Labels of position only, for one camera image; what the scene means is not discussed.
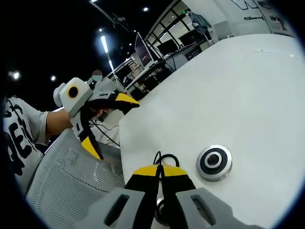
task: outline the monitor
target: monitor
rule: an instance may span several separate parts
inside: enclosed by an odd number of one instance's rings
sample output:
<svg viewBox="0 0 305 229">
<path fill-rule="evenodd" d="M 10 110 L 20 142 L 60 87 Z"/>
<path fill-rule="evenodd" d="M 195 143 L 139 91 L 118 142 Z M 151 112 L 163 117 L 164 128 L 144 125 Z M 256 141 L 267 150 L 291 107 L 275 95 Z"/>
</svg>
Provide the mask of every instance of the monitor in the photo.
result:
<svg viewBox="0 0 305 229">
<path fill-rule="evenodd" d="M 135 52 L 139 56 L 143 67 L 147 66 L 149 63 L 153 62 L 153 57 L 150 54 L 146 44 L 144 43 L 142 37 L 137 33 L 137 38 L 135 40 L 134 46 Z"/>
<path fill-rule="evenodd" d="M 206 38 L 196 30 L 191 30 L 185 35 L 178 38 L 184 46 L 194 44 L 201 41 L 206 41 Z"/>
<path fill-rule="evenodd" d="M 176 43 L 173 39 L 169 39 L 168 41 L 158 45 L 157 47 L 163 56 L 173 53 L 178 50 Z"/>
<path fill-rule="evenodd" d="M 121 69 L 117 70 L 115 72 L 115 75 L 120 79 L 123 80 L 125 78 L 125 76 L 127 76 L 128 74 L 130 74 L 132 72 L 131 68 L 128 65 L 125 65 L 124 67 L 122 67 Z"/>
</svg>

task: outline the wire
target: wire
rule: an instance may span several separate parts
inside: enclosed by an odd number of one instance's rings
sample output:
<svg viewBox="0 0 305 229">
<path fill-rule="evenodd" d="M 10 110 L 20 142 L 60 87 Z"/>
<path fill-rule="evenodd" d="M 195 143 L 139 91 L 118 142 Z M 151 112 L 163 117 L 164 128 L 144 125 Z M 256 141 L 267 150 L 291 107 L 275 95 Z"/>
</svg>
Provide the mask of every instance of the wire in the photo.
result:
<svg viewBox="0 0 305 229">
<path fill-rule="evenodd" d="M 157 159 L 157 156 L 158 156 L 158 155 L 159 155 L 159 158 L 160 158 L 160 157 L 161 157 L 161 152 L 160 152 L 160 151 L 158 151 L 157 154 L 156 154 L 156 156 L 154 156 L 153 165 L 156 164 L 156 159 Z"/>
<path fill-rule="evenodd" d="M 154 157 L 153 164 L 154 165 L 157 165 L 157 164 L 161 165 L 162 160 L 167 158 L 167 157 L 171 157 L 172 159 L 174 159 L 175 163 L 176 163 L 176 167 L 180 167 L 179 160 L 178 160 L 178 158 L 175 155 L 173 155 L 173 154 L 164 154 L 162 156 L 160 151 L 158 151 L 156 156 Z"/>
<path fill-rule="evenodd" d="M 115 143 L 118 147 L 121 147 L 119 144 L 117 144 L 115 141 L 113 141 L 108 135 L 105 134 L 105 132 L 103 132 L 98 125 L 91 119 L 91 121 L 93 122 L 93 124 L 96 126 L 96 128 L 99 129 L 99 131 L 101 131 L 107 138 L 109 138 L 109 140 L 111 140 L 113 143 Z"/>
<path fill-rule="evenodd" d="M 108 131 L 112 131 L 115 127 L 119 127 L 119 125 L 115 125 L 113 128 L 108 129 L 108 128 L 106 128 L 104 125 L 102 125 L 102 124 L 97 124 L 97 123 L 94 122 L 94 121 L 93 121 L 93 123 L 90 123 L 90 127 L 93 126 L 94 124 L 100 125 L 100 126 L 104 127 L 104 128 L 105 128 L 106 130 L 108 130 Z"/>
</svg>

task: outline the gray t-shirt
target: gray t-shirt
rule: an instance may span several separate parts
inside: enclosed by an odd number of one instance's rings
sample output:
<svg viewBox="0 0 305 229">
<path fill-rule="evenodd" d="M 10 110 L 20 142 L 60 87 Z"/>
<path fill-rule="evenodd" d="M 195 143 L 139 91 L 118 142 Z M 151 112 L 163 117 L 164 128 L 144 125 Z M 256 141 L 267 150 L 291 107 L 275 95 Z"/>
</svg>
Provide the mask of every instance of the gray t-shirt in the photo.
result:
<svg viewBox="0 0 305 229">
<path fill-rule="evenodd" d="M 22 99 L 10 98 L 6 101 L 4 114 L 4 134 L 12 170 L 21 191 L 26 194 L 29 182 L 43 158 L 35 144 L 47 145 L 45 135 L 48 112 L 41 112 Z"/>
</svg>

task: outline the table surface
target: table surface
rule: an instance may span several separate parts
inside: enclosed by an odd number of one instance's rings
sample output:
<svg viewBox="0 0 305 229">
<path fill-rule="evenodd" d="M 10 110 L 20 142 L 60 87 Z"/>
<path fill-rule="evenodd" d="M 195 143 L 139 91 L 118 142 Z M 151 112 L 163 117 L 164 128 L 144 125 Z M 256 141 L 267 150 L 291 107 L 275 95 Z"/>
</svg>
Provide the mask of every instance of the table surface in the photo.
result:
<svg viewBox="0 0 305 229">
<path fill-rule="evenodd" d="M 303 54 L 293 38 L 255 34 L 213 45 L 120 121 L 125 182 L 158 150 L 174 154 L 195 186 L 229 204 L 237 219 L 271 228 L 305 178 L 304 85 Z M 233 168 L 209 182 L 195 164 L 214 144 L 230 149 Z"/>
</svg>

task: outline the round metal disc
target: round metal disc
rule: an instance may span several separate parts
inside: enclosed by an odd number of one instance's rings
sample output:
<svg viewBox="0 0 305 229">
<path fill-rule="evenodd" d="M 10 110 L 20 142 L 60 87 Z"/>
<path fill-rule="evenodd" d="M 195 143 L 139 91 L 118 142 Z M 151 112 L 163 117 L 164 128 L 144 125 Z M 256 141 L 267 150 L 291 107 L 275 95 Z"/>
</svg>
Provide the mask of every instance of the round metal disc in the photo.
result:
<svg viewBox="0 0 305 229">
<path fill-rule="evenodd" d="M 221 150 L 221 152 L 225 153 L 225 158 L 218 153 L 217 151 Z M 219 159 L 215 163 L 215 165 L 210 165 L 208 163 L 209 158 L 211 156 L 218 156 Z M 198 156 L 196 161 L 196 169 L 198 173 L 206 180 L 209 181 L 218 181 L 224 179 L 227 175 L 229 175 L 231 169 L 232 169 L 232 155 L 230 150 L 222 145 L 212 145 L 207 148 L 205 148 Z"/>
</svg>

